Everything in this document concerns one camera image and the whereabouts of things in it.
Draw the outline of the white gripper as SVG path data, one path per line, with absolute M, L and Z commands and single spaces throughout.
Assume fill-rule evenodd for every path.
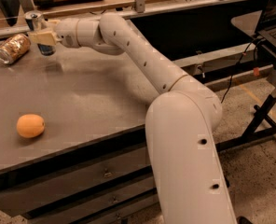
M 79 19 L 47 20 L 56 25 L 55 32 L 49 28 L 28 32 L 30 40 L 36 44 L 55 46 L 58 42 L 67 48 L 79 48 L 77 41 L 77 24 Z

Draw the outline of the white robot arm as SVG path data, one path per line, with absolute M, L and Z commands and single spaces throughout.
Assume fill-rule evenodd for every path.
M 61 43 L 103 54 L 125 53 L 158 97 L 145 117 L 150 163 L 165 224 L 237 224 L 213 131 L 222 118 L 217 95 L 154 49 L 117 13 L 99 20 L 25 15 L 28 36 L 44 50 Z

